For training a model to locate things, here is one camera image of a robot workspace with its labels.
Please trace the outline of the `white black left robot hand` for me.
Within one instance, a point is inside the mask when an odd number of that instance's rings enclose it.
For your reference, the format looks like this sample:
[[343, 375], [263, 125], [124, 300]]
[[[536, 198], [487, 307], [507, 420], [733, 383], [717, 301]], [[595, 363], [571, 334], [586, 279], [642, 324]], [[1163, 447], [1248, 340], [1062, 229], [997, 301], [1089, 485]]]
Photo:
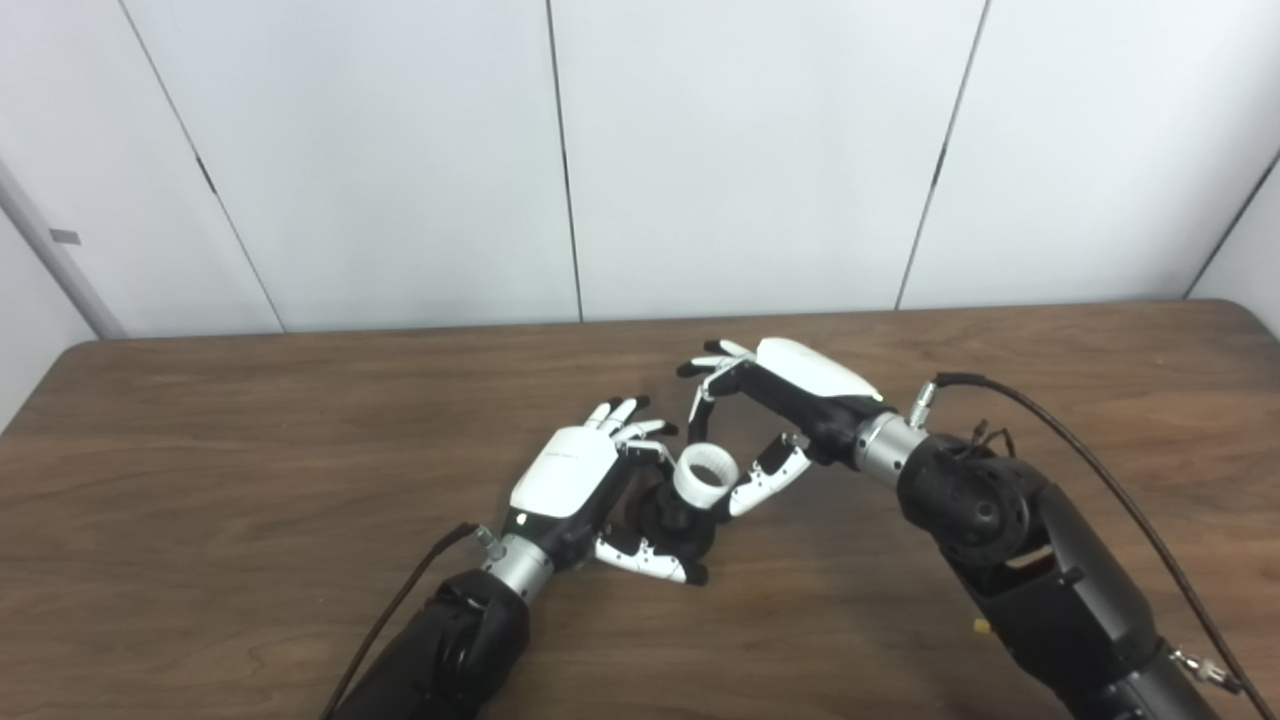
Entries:
[[509, 495], [500, 529], [500, 556], [484, 570], [526, 603], [557, 573], [593, 560], [625, 571], [685, 585], [705, 585], [707, 568], [635, 530], [616, 529], [614, 506], [631, 480], [648, 469], [675, 473], [664, 436], [678, 428], [664, 419], [637, 420], [646, 396], [612, 398], [579, 424], [553, 433]]

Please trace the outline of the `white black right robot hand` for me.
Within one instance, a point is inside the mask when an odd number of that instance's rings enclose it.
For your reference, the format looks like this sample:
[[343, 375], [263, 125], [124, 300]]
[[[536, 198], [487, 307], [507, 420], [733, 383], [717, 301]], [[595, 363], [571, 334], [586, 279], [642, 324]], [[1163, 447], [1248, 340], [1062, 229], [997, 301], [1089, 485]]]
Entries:
[[892, 413], [883, 395], [861, 375], [792, 340], [764, 338], [754, 350], [728, 340], [704, 345], [707, 355], [676, 370], [681, 378], [700, 377], [690, 418], [689, 438], [708, 437], [710, 415], [719, 398], [745, 395], [788, 421], [794, 430], [773, 439], [710, 506], [718, 524], [777, 495], [813, 464], [859, 469], [865, 448], [861, 432]]

